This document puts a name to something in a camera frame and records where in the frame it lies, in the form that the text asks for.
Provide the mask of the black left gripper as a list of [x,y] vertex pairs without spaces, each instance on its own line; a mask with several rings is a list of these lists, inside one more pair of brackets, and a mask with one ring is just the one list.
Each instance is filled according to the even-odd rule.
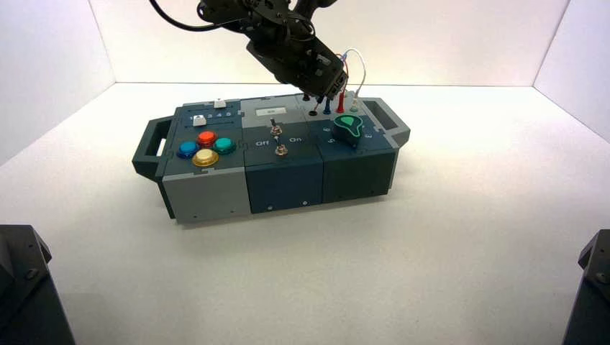
[[338,102],[344,96],[344,63],[318,38],[308,42],[251,40],[247,51],[277,81],[297,87],[315,101],[325,96],[325,100]]

